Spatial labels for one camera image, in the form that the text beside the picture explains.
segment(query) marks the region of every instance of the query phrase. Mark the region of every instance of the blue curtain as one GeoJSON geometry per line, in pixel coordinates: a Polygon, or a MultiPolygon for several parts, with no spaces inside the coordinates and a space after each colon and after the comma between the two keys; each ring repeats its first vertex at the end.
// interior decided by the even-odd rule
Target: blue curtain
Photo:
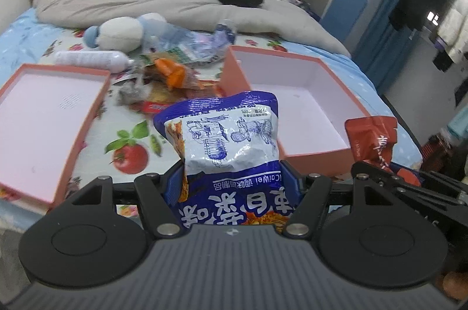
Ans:
{"type": "Polygon", "coordinates": [[[362,35],[352,60],[374,83],[379,95],[392,85],[408,59],[418,32],[408,27],[396,31],[388,16],[398,0],[382,0],[372,21],[362,35]]]}

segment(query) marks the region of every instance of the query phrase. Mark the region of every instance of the blue plush ear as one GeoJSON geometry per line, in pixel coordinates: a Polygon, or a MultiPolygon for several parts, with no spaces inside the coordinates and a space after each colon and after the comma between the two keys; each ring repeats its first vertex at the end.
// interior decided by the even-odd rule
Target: blue plush ear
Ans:
{"type": "Polygon", "coordinates": [[[85,45],[91,48],[96,48],[98,45],[96,43],[96,38],[99,36],[99,27],[98,26],[91,26],[85,30],[83,34],[83,40],[85,41],[85,45]]]}

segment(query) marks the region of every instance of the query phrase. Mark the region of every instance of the ribbed gray surface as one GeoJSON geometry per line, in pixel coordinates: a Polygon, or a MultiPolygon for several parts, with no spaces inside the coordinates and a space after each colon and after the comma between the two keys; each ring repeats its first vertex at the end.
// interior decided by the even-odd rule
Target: ribbed gray surface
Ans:
{"type": "Polygon", "coordinates": [[[431,285],[378,292],[350,284],[329,271],[307,242],[285,239],[272,226],[194,225],[183,238],[157,242],[142,265],[112,284],[57,290],[35,283],[8,308],[451,310],[455,305],[431,285]]]}

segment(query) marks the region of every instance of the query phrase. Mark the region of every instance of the red pouch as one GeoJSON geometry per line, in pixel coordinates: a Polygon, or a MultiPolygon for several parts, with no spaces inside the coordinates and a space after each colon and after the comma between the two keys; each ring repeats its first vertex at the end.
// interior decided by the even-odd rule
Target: red pouch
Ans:
{"type": "Polygon", "coordinates": [[[366,161],[388,172],[396,144],[396,118],[370,116],[345,121],[354,161],[366,161]]]}

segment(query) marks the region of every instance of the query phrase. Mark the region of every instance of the beige blanket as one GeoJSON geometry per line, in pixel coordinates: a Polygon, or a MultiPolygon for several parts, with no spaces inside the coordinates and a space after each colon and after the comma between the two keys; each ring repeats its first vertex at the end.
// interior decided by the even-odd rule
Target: beige blanket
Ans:
{"type": "Polygon", "coordinates": [[[40,21],[68,28],[101,25],[116,17],[156,12],[190,30],[213,31],[224,19],[243,33],[276,33],[287,41],[349,56],[346,48],[304,10],[281,0],[261,8],[221,5],[218,0],[34,0],[40,21]]]}

